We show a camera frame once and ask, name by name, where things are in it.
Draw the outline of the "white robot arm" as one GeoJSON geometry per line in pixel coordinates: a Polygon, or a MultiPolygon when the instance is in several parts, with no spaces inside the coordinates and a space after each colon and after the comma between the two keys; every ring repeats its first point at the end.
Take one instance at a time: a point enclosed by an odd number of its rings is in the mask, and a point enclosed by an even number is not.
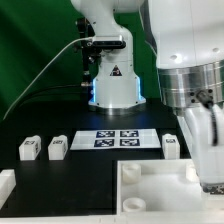
{"type": "Polygon", "coordinates": [[[116,13],[139,12],[156,55],[162,102],[172,108],[202,186],[224,184],[224,0],[70,0],[100,50],[90,105],[108,112],[145,102],[133,39],[116,13]]]}

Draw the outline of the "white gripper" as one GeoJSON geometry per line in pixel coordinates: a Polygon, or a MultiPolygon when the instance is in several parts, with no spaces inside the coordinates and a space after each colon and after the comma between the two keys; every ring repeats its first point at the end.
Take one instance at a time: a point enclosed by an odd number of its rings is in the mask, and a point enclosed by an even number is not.
{"type": "Polygon", "coordinates": [[[178,122],[202,185],[224,184],[224,111],[213,106],[218,143],[213,146],[211,113],[204,106],[187,108],[178,122]]]}

